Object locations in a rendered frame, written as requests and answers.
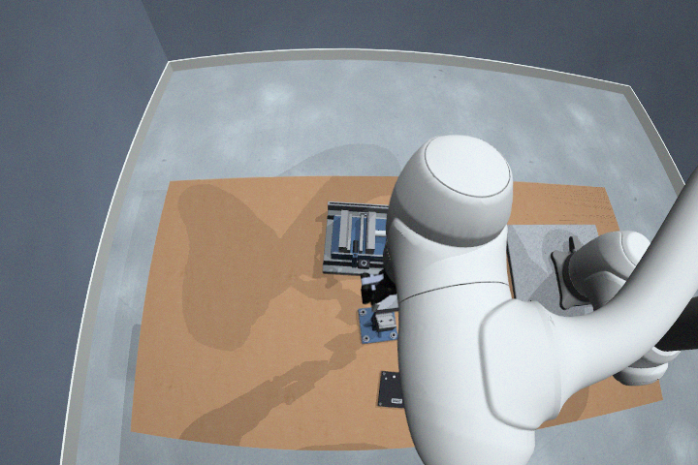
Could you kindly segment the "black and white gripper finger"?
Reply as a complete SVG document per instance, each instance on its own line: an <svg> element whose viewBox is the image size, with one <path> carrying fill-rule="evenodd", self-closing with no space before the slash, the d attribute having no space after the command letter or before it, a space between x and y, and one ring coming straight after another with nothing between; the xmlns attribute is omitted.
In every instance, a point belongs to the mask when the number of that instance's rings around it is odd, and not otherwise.
<svg viewBox="0 0 698 465"><path fill-rule="evenodd" d="M377 311L382 300L387 298L389 295L397 294L397 292L394 289L390 289L380 285L379 281L382 279L384 279L383 274L374 276L373 274L369 274L367 272L361 273L362 302L363 304L370 303L372 312Z"/></svg>

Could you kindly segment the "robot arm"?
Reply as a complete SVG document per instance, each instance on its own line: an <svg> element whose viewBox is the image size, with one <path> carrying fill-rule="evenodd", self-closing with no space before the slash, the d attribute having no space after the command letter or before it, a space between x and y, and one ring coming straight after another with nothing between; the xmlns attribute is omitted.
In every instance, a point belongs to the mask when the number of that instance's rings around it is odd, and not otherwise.
<svg viewBox="0 0 698 465"><path fill-rule="evenodd" d="M617 231L582 247L573 235L569 252L551 253L559 306L591 304L582 316L511 297L512 202L502 154L460 135L425 142L390 198L383 265L397 289L404 411L425 465L526 465L534 430L571 395L611 376L652 384L698 349L698 166L652 242Z"/></svg>

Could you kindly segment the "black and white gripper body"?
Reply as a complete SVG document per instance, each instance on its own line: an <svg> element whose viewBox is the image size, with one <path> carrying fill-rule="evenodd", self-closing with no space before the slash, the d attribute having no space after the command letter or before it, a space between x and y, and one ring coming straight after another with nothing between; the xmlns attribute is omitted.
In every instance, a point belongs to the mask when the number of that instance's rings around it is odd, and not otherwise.
<svg viewBox="0 0 698 465"><path fill-rule="evenodd" d="M395 291L397 291L396 284L389 278L388 274L386 273L385 268L379 271L378 275L381 275L381 274L383 274L384 279L379 281L380 285L387 287L387 288L390 288L390 289L394 289Z"/></svg>

